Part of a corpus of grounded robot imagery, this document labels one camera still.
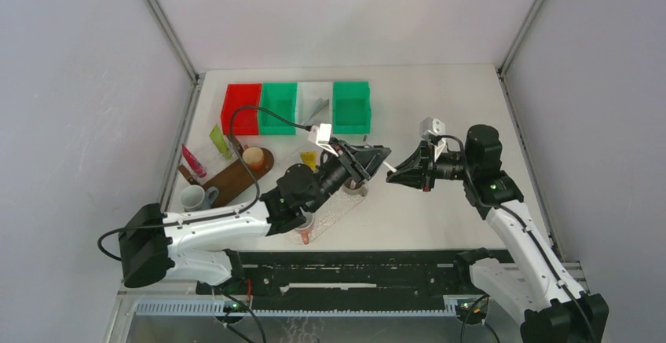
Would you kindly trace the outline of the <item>grey ceramic mug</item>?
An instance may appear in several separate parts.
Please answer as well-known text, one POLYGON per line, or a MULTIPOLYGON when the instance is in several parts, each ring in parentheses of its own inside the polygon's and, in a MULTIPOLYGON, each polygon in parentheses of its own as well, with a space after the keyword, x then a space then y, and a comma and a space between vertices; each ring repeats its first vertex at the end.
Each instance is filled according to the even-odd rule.
POLYGON ((368 188, 366 184, 359 184, 352 179, 349 179, 345 182, 342 189, 347 195, 354 197, 365 198, 368 194, 368 188))

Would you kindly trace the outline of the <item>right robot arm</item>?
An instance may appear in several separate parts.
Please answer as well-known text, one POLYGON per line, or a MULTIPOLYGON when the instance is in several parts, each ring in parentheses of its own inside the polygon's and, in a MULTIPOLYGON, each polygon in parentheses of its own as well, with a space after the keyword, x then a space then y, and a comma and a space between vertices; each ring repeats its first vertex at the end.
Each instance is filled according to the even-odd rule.
POLYGON ((510 274, 485 249, 469 250, 457 258, 457 288, 479 289, 493 299, 519 325, 523 342, 600 342, 609 306, 576 281, 540 234, 524 195, 502 169, 498 131, 477 124, 460 140, 431 118, 420 131, 419 146, 388 173, 387 182, 429 192, 437 180, 462 181, 468 202, 520 272, 510 274))

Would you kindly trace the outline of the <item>green yellow toothpaste tube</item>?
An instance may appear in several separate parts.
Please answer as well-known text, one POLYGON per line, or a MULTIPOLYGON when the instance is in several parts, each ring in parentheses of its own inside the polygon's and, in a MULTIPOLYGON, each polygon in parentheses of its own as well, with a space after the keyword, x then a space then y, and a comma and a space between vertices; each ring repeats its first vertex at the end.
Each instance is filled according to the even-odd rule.
POLYGON ((209 133, 209 138, 210 138, 212 144, 218 150, 219 154, 224 159, 231 159, 232 158, 231 150, 230 150, 229 145, 227 144, 227 142, 225 140, 225 135, 223 134, 221 128, 218 125, 215 125, 212 128, 212 130, 209 133))

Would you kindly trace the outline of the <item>clear holder with wooden ends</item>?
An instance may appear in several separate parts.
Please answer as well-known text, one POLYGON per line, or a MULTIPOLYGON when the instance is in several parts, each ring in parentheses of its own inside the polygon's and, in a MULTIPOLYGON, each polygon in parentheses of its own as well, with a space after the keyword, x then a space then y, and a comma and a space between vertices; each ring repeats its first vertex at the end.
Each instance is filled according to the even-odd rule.
POLYGON ((223 136, 222 138, 229 150, 229 157, 225 157, 209 137, 201 144, 187 146, 187 149, 206 170, 207 175, 205 177, 199 177, 187 163, 186 159, 181 156, 178 170, 186 180, 195 181, 197 184, 205 184, 237 160, 237 156, 232 149, 232 144, 229 139, 226 136, 223 136))

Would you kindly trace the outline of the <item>beige cup orange handle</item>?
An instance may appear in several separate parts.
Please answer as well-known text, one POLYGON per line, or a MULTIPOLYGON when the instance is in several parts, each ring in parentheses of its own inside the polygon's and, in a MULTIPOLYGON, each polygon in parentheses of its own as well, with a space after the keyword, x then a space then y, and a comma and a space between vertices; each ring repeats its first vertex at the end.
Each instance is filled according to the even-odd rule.
POLYGON ((248 167, 253 170, 259 170, 264 166, 265 155, 260 147, 247 147, 244 149, 242 159, 248 167))

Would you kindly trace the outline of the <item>red toothpaste tube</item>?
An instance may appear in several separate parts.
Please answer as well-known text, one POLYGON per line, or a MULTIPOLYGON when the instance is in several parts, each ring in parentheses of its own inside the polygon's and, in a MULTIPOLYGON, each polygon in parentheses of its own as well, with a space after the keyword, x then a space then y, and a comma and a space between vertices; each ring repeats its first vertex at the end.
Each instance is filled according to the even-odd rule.
POLYGON ((199 178, 205 178, 207 176, 207 171, 201 162, 188 150, 188 148, 182 144, 181 152, 185 161, 190 166, 190 169, 195 173, 199 178))

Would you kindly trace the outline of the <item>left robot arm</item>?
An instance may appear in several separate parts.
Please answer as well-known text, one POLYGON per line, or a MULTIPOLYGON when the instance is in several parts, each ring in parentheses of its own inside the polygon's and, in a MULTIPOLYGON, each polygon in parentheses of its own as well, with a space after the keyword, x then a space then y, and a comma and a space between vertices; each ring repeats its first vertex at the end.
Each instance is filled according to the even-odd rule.
POLYGON ((228 294, 240 291, 246 274, 238 255, 208 246, 300 227, 306 214, 316 213, 349 179, 371 180, 391 153, 381 145, 361 147, 335 138, 331 146, 317 170, 294 164, 275 188, 251 203, 185 213, 164 213, 157 203, 140 208, 118 233, 124 286, 181 279, 219 286, 228 294))

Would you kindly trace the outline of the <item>white blue mug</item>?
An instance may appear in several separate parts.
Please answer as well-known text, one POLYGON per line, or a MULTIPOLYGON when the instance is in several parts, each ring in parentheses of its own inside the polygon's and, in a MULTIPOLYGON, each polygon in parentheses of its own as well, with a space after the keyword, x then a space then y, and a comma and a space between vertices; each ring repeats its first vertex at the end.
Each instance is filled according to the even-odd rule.
POLYGON ((200 185, 189 185, 179 196, 179 202, 185 212, 209 210, 219 196, 216 187, 204 188, 200 185))

